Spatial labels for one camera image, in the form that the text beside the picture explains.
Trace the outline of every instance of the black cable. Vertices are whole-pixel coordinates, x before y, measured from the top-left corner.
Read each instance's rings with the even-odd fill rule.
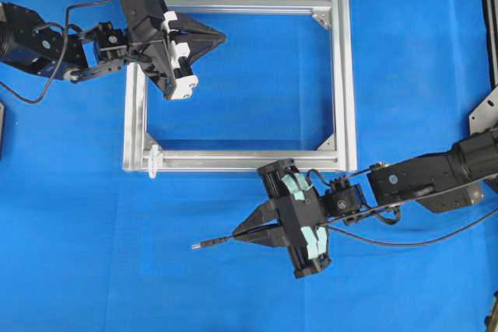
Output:
[[[42,23],[41,25],[35,27],[33,29],[33,32],[38,33],[40,30],[48,29],[49,27],[57,27],[58,29],[61,30],[61,32],[64,32],[64,27],[59,23]],[[69,24],[69,29],[72,29],[77,33],[81,33],[83,31],[81,27],[75,25],[74,23]]]
[[[402,218],[402,210],[399,208],[399,206],[395,206],[393,208],[393,211],[394,211],[394,214],[395,214],[395,218],[394,219],[384,217],[380,213],[375,213],[374,215],[375,215],[375,218],[377,218],[379,221],[385,223],[386,225],[395,225]]]
[[[44,97],[45,94],[48,91],[48,88],[50,87],[50,84],[54,80],[55,76],[58,73],[59,68],[61,67],[62,61],[64,60],[65,52],[68,49],[68,37],[69,37],[69,12],[71,12],[72,9],[76,8],[83,8],[83,7],[93,7],[96,5],[104,5],[110,2],[113,2],[114,0],[99,0],[97,2],[89,2],[89,3],[80,3],[80,4],[74,4],[70,5],[68,8],[65,10],[65,23],[64,23],[64,29],[62,31],[63,35],[63,44],[62,44],[62,51],[61,51],[61,56],[59,56],[59,59],[57,60],[57,64],[55,64],[54,71],[52,72],[50,78],[47,80],[47,83],[45,83],[44,88],[41,91],[41,94],[34,100],[27,99],[21,95],[19,95],[16,91],[8,87],[5,83],[0,82],[0,86],[2,86],[4,89],[9,91],[12,95],[14,95],[17,99],[23,101],[24,103],[28,104],[37,104],[39,103]]]
[[[306,173],[306,179],[308,179],[308,180],[310,179],[310,175],[311,175],[311,173],[313,173],[314,175],[318,176],[318,179],[319,179],[319,180],[320,180],[320,181],[321,181],[324,185],[329,186],[329,187],[332,187],[330,183],[327,183],[327,182],[325,181],[325,178],[324,178],[323,174],[322,174],[322,173],[320,173],[320,172],[319,172],[318,170],[316,170],[316,169],[309,169],[309,170],[307,171],[307,173]]]
[[[335,227],[331,227],[329,225],[327,226],[327,228],[330,229],[331,231],[340,233],[342,235],[346,235],[352,239],[357,239],[357,240],[363,241],[364,243],[369,243],[369,244],[379,245],[379,246],[391,246],[391,247],[396,247],[396,248],[410,248],[410,247],[418,247],[418,246],[425,246],[425,245],[440,243],[441,241],[444,241],[446,239],[450,239],[451,237],[454,237],[454,236],[458,235],[459,233],[464,232],[467,229],[471,229],[475,225],[478,225],[479,223],[487,220],[488,218],[491,218],[496,213],[498,213],[498,208],[492,210],[491,212],[482,216],[481,218],[477,219],[476,221],[469,223],[468,225],[465,225],[465,226],[461,227],[460,229],[457,229],[456,231],[448,233],[447,235],[437,237],[436,239],[421,241],[418,243],[386,243],[383,241],[376,241],[376,240],[372,240],[372,239],[367,239],[366,237],[358,236],[358,235],[355,235],[354,233],[350,233],[350,232],[344,231],[342,229],[336,229]]]
[[[192,249],[207,248],[208,246],[226,243],[228,240],[235,239],[238,236],[260,232],[260,231],[263,231],[265,229],[271,229],[271,228],[278,227],[278,226],[279,226],[278,223],[269,223],[267,225],[260,225],[258,227],[253,228],[253,229],[247,229],[243,232],[236,233],[235,235],[221,236],[221,237],[217,237],[215,239],[204,240],[204,241],[201,241],[199,244],[192,245],[191,248]]]

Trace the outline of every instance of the aluminum frame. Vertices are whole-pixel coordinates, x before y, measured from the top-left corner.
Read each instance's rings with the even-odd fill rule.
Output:
[[[162,149],[147,133],[147,78],[130,64],[126,78],[123,169],[148,171],[251,171],[292,158],[302,170],[353,171],[356,161],[349,0],[167,0],[183,13],[311,15],[330,30],[332,123],[330,137],[315,151],[177,151]]]

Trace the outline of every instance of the cable connector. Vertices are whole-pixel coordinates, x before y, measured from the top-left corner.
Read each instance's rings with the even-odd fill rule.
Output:
[[[230,238],[231,238],[231,236],[223,236],[223,237],[219,237],[217,239],[210,239],[210,240],[206,240],[206,241],[201,241],[199,244],[192,245],[191,248],[193,250],[196,250],[196,249],[201,249],[201,248],[207,248],[208,246],[223,244],[223,243],[226,243]]]

